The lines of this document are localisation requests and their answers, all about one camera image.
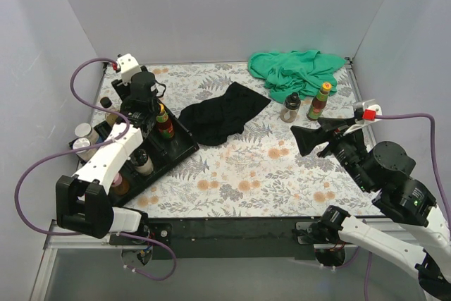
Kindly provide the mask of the black cap spice jar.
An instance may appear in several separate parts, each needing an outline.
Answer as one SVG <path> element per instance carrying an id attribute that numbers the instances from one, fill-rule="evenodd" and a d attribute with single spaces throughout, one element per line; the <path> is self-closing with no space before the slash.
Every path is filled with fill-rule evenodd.
<path id="1" fill-rule="evenodd" d="M 283 108 L 280 111 L 280 119 L 283 122 L 291 123 L 295 121 L 299 108 L 301 104 L 301 99 L 298 93 L 293 92 L 285 98 Z"/>

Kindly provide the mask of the yellow cap sauce bottle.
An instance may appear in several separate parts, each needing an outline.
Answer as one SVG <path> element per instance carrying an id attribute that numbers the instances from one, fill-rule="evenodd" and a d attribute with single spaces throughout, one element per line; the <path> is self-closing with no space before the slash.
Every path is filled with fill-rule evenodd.
<path id="1" fill-rule="evenodd" d="M 323 113 L 324 108 L 326 107 L 328 97 L 330 91 L 333 89 L 333 86 L 330 82 L 324 82 L 317 92 L 316 96 L 312 99 L 311 105 L 307 112 L 307 118 L 311 121 L 317 121 L 318 118 Z"/>
<path id="2" fill-rule="evenodd" d="M 162 138 L 171 140 L 175 136 L 172 121 L 163 104 L 159 104 L 159 113 L 156 116 L 156 126 Z"/>

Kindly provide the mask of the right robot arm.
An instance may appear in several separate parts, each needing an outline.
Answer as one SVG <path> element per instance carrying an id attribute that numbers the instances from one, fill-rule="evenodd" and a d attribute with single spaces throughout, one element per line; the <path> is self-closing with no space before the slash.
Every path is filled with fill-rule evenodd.
<path id="1" fill-rule="evenodd" d="M 418 243 L 394 238 L 333 205 L 299 236 L 315 243 L 343 241 L 362 247 L 417 278 L 436 299 L 449 300 L 450 230 L 436 198 L 412 178 L 415 160 L 395 142 L 367 149 L 362 129 L 351 118 L 320 118 L 319 124 L 317 129 L 291 127 L 301 156 L 324 145 L 318 157 L 334 156 L 361 191 L 377 194 L 372 204 Z"/>

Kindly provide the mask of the silver lid spice jar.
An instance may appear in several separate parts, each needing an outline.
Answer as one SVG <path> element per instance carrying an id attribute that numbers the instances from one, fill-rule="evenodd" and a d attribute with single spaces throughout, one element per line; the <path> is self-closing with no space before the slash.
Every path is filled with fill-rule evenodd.
<path id="1" fill-rule="evenodd" d="M 92 143 L 86 137 L 78 138 L 74 141 L 72 149 L 76 150 L 76 155 L 83 162 L 88 162 L 97 152 L 97 148 L 91 148 Z"/>

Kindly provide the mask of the pink cap spice bottle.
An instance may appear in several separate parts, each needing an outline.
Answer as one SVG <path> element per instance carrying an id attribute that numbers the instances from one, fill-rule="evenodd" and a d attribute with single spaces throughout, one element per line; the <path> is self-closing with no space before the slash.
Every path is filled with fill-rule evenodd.
<path id="1" fill-rule="evenodd" d="M 130 184 L 120 173 L 117 173 L 111 184 L 110 191 L 117 196 L 126 195 L 130 191 Z"/>

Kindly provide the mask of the white spice jar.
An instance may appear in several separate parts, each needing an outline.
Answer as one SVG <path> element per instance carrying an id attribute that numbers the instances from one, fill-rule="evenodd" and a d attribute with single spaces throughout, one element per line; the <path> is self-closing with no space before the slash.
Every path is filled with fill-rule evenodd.
<path id="1" fill-rule="evenodd" d="M 142 176 L 149 176 L 154 171 L 154 165 L 144 149 L 136 149 L 130 156 L 136 171 Z"/>

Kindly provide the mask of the dark soy sauce bottle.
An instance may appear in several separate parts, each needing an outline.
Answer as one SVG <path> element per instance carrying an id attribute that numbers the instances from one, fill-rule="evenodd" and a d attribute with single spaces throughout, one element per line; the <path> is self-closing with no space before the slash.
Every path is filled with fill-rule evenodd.
<path id="1" fill-rule="evenodd" d="M 104 109 L 108 110 L 108 112 L 104 114 L 104 118 L 108 125 L 110 127 L 113 127 L 118 118 L 118 116 L 116 115 L 118 109 L 113 105 L 112 101 L 108 97 L 102 97 L 99 103 Z"/>

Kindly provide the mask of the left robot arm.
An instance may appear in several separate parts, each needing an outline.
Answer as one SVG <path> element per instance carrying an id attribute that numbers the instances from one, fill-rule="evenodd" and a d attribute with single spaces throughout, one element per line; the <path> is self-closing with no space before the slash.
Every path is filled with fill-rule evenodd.
<path id="1" fill-rule="evenodd" d="M 140 148 L 156 125 L 159 96 L 156 78 L 144 66 L 138 66 L 121 104 L 121 122 L 113 125 L 93 157 L 71 177 L 61 176 L 56 183 L 56 220 L 61 228 L 94 238 L 125 232 L 136 245 L 149 239 L 150 228 L 142 222 L 143 213 L 115 207 L 109 189 L 120 170 Z"/>

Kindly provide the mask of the blue label spice jar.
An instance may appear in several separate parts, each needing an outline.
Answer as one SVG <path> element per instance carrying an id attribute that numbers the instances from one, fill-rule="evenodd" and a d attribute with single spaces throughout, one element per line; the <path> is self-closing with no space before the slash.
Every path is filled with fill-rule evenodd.
<path id="1" fill-rule="evenodd" d="M 99 144 L 103 142 L 99 133 L 89 124 L 81 123 L 75 128 L 75 135 L 78 138 L 88 139 L 92 145 Z"/>

